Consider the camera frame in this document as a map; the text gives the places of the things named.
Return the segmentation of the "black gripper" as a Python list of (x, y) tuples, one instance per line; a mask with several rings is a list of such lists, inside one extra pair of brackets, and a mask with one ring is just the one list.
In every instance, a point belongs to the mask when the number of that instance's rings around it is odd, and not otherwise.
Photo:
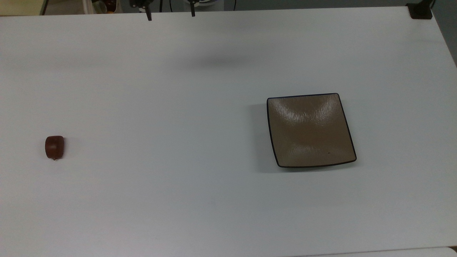
[[(147, 19), (149, 21), (152, 21), (151, 17), (151, 10), (150, 10), (150, 4), (153, 2), (153, 0), (129, 0), (129, 4), (131, 7), (137, 7), (137, 8), (142, 8), (144, 9), (144, 13), (147, 15)], [(189, 5), (190, 5), (190, 10), (191, 10), (191, 16), (195, 17), (195, 0), (190, 0)]]

